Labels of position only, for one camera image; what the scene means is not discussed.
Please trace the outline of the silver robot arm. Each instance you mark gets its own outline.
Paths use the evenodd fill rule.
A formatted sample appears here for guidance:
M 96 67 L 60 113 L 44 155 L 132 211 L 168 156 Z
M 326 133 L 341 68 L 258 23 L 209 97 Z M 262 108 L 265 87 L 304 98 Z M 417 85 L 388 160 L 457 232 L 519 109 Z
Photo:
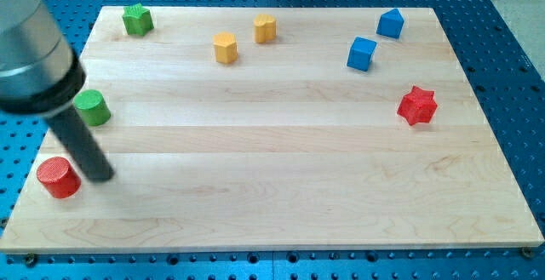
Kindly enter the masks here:
M 1 0 L 1 109 L 62 110 L 86 75 L 43 0 Z

